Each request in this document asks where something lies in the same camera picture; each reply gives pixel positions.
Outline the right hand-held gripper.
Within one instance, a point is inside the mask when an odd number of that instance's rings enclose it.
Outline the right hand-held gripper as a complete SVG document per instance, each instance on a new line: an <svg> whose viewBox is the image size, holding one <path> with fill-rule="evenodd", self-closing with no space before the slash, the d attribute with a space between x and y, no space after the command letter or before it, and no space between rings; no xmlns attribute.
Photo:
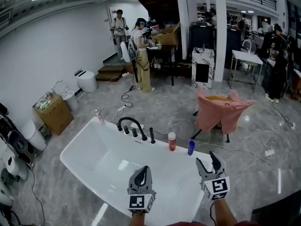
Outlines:
<svg viewBox="0 0 301 226"><path fill-rule="evenodd" d="M230 178L226 174L225 161L213 151L209 155L214 173L208 171L199 158L196 158L196 166L201 177L201 189L208 200L216 201L225 198L230 191Z"/></svg>

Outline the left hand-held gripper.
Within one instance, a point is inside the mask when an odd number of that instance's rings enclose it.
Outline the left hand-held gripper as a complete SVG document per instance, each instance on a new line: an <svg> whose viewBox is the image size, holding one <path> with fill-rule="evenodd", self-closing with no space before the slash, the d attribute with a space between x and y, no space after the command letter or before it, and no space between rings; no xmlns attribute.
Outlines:
<svg viewBox="0 0 301 226"><path fill-rule="evenodd" d="M129 179L128 210L133 214L149 213L156 199L156 192L152 190L152 176L149 166L136 170Z"/></svg>

